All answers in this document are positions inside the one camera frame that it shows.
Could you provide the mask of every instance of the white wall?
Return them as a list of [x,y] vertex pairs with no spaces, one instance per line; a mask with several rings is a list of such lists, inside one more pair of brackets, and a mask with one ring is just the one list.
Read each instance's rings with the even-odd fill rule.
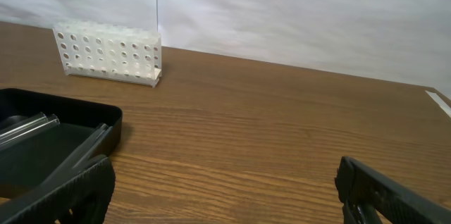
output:
[[[42,1],[18,1],[0,0],[0,20],[54,19],[50,13],[40,24],[39,14],[49,14],[35,11]],[[98,1],[45,3],[59,15],[89,17],[73,12],[85,5],[102,12],[93,20],[152,27],[152,0],[105,0],[122,1],[117,12]],[[451,0],[159,0],[158,12],[166,46],[427,85],[451,96]]]

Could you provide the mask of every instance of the brown wooden tabletop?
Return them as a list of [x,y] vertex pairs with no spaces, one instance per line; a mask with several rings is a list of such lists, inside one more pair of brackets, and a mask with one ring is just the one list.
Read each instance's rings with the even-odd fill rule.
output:
[[123,110],[105,223],[342,223],[341,156],[451,207],[431,88],[169,48],[153,89],[65,76],[51,30],[10,23],[0,87]]

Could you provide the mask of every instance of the wooden table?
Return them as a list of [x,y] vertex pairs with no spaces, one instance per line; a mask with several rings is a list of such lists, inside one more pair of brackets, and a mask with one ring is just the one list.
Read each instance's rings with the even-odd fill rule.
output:
[[0,36],[1,88],[123,110],[106,223],[342,223],[341,156],[451,207],[434,89],[169,48],[152,89],[65,76],[51,30]]

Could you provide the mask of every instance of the white tape strip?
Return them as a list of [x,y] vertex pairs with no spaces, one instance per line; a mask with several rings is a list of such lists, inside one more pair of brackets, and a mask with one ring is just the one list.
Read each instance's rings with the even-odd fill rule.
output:
[[451,108],[436,94],[429,91],[426,93],[451,117]]

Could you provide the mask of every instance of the white backdrop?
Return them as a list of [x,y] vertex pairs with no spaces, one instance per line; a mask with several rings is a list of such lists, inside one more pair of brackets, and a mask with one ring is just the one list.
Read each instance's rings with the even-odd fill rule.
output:
[[[99,0],[0,0],[0,20],[46,26],[55,14],[98,12],[93,20],[153,28],[153,0],[102,1],[112,1],[108,10]],[[427,85],[451,96],[451,0],[158,3],[165,46]],[[51,10],[35,10],[42,5]]]

